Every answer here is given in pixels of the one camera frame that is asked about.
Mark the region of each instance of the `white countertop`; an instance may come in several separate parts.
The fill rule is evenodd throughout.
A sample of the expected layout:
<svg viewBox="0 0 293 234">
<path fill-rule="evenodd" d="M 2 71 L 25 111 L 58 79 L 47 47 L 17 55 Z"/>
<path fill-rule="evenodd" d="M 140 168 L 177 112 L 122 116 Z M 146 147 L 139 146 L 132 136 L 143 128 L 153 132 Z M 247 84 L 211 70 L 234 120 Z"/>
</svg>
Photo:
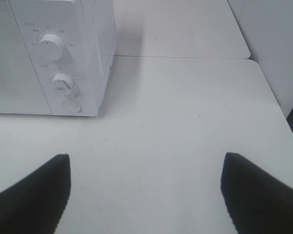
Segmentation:
<svg viewBox="0 0 293 234">
<path fill-rule="evenodd" d="M 116 57 L 98 117 L 0 115 L 0 191 L 68 153 L 56 234 L 233 234 L 226 152 L 293 187 L 293 134 L 255 62 Z"/>
<path fill-rule="evenodd" d="M 248 59 L 227 0 L 114 0 L 116 55 Z"/>
</svg>

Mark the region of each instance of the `black object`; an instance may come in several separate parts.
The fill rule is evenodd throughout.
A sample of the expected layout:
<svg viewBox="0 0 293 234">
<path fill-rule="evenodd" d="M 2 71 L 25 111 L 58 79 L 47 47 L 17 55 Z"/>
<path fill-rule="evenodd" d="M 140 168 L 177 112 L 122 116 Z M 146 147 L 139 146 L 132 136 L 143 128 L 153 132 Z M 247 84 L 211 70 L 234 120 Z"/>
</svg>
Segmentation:
<svg viewBox="0 0 293 234">
<path fill-rule="evenodd" d="M 57 155 L 0 193 L 0 234 L 53 234 L 70 191 L 69 156 Z"/>
<path fill-rule="evenodd" d="M 221 191 L 239 234 L 293 234 L 293 189 L 243 156 L 226 154 Z"/>
</svg>

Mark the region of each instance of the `table surface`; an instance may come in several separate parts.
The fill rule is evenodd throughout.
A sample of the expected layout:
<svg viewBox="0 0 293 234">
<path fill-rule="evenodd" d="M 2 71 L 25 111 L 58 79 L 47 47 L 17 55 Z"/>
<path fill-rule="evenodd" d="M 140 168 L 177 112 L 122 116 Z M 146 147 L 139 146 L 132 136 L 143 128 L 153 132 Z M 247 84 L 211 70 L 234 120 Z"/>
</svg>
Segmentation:
<svg viewBox="0 0 293 234">
<path fill-rule="evenodd" d="M 114 0 L 116 55 L 248 59 L 227 0 Z"/>
<path fill-rule="evenodd" d="M 97 117 L 0 114 L 0 191 L 68 153 L 57 234 L 233 234 L 226 152 L 293 187 L 293 134 L 255 62 L 116 57 Z"/>
</svg>

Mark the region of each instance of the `timer knob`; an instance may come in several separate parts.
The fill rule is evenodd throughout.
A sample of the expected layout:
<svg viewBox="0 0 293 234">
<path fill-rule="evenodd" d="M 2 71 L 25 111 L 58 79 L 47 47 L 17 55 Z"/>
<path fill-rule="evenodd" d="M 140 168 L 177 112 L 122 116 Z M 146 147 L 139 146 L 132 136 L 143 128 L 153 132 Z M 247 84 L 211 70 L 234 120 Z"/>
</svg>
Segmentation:
<svg viewBox="0 0 293 234">
<path fill-rule="evenodd" d="M 54 76 L 52 84 L 58 90 L 62 90 L 64 95 L 68 95 L 75 89 L 75 82 L 72 77 L 66 73 L 58 73 Z"/>
<path fill-rule="evenodd" d="M 59 60 L 64 49 L 63 40 L 55 34 L 45 34 L 38 42 L 38 52 L 48 60 Z"/>
</svg>

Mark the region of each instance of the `microwave door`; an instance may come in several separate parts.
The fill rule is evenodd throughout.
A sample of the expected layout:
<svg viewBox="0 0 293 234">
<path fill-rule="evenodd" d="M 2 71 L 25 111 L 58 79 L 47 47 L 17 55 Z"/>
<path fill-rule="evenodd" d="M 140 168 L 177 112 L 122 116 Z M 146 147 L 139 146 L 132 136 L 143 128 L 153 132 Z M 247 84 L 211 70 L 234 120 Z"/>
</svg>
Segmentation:
<svg viewBox="0 0 293 234">
<path fill-rule="evenodd" d="M 52 114 L 6 0 L 0 0 L 0 113 Z"/>
</svg>

